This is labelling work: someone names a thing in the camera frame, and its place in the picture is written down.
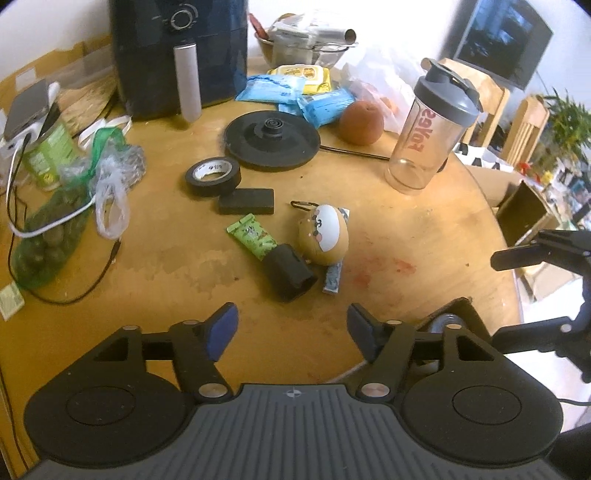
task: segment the electrical tape roll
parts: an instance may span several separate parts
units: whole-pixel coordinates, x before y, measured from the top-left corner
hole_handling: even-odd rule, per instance
[[[211,180],[205,177],[212,173],[220,176]],[[200,197],[218,197],[233,192],[240,184],[240,165],[232,158],[213,157],[193,165],[185,174],[191,191]]]

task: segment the shaker bottle lid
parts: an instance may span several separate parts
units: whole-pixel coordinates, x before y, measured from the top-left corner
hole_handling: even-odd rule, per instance
[[[424,59],[421,65],[429,68],[414,88],[417,98],[449,121],[471,126],[482,112],[480,94],[472,82],[435,60]]]

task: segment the floor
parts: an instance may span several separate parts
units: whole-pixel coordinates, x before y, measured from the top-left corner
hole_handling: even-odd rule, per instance
[[[574,319],[583,303],[583,282],[575,280],[558,289],[541,301],[530,302],[525,288],[519,285],[519,295],[526,323],[568,316]],[[566,358],[554,353],[523,352],[507,355],[532,377],[548,387],[558,398],[589,401],[591,384],[581,381],[580,371]],[[563,431],[591,421],[591,409],[562,404],[564,411]]]

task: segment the paper label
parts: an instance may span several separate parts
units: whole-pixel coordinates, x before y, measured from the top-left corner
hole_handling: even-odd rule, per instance
[[[12,282],[0,290],[0,313],[4,321],[18,312],[24,304],[25,299],[22,298],[16,283]]]

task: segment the round table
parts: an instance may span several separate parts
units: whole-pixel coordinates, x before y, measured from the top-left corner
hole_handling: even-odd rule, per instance
[[[207,108],[187,129],[176,119],[136,122],[128,134],[141,145],[147,174],[129,194],[131,221],[121,250],[98,288],[82,302],[48,306],[24,294],[26,305],[0,322],[0,363],[21,439],[22,412],[31,394],[80,355],[126,324],[144,332],[166,331],[186,319],[204,320],[223,303],[239,309],[238,332],[217,367],[237,388],[243,382],[315,383],[361,360],[346,330],[346,309],[358,302],[381,320],[416,322],[456,297],[471,297],[491,332],[519,321],[511,272],[489,265],[505,243],[480,188],[452,154],[445,170],[422,194],[407,197],[384,179],[386,162],[320,151],[305,166],[282,173],[242,169],[241,187],[275,190],[275,214],[258,220],[279,242],[297,246],[303,212],[291,200],[350,209],[350,247],[340,292],[322,293],[319,282],[291,303],[280,303],[261,263],[226,227],[239,216],[216,213],[215,199],[192,196],[184,184],[194,163],[223,153],[225,126],[243,113],[270,106],[228,102]],[[323,144],[343,147],[330,128]],[[395,136],[385,134],[366,149],[390,155]],[[43,196],[25,187],[21,196],[40,205]],[[78,250],[59,279],[43,293],[74,297],[98,276],[112,243],[98,237],[91,216]],[[6,258],[9,234],[1,229]],[[9,283],[2,271],[2,284]],[[172,378],[165,362],[149,369]],[[8,418],[1,438],[17,471]],[[24,445],[30,455],[30,444]]]

